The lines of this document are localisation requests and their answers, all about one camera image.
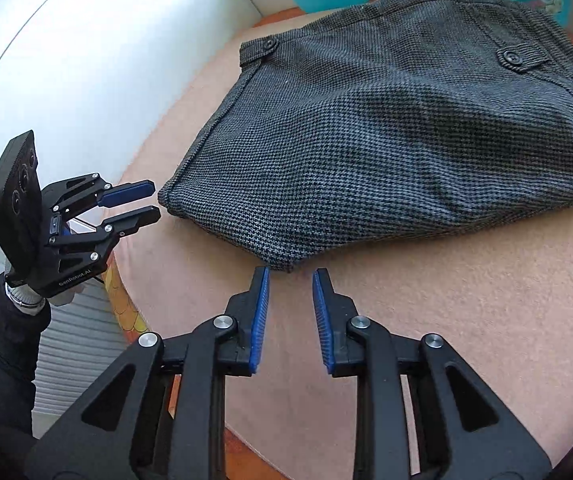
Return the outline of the black sleeved left forearm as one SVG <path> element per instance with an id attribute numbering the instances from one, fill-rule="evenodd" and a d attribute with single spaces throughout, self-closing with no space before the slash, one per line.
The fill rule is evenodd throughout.
<path id="1" fill-rule="evenodd" d="M 0 274 L 0 428 L 32 435 L 34 384 L 40 337 L 51 322 L 50 304 L 16 304 L 6 293 Z"/>

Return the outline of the grey gloved left hand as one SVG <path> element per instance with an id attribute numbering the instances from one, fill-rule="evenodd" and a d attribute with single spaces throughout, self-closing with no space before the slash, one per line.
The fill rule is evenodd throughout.
<path id="1" fill-rule="evenodd" d="M 0 309 L 11 309 L 24 315 L 36 316 L 41 310 L 44 310 L 46 304 L 50 304 L 52 307 L 63 307 L 66 304 L 71 304 L 77 296 L 85 291 L 87 285 L 87 282 L 81 283 L 66 289 L 65 292 L 46 298 L 40 296 L 38 292 L 26 284 L 11 287 L 6 281 L 2 281 Z"/>

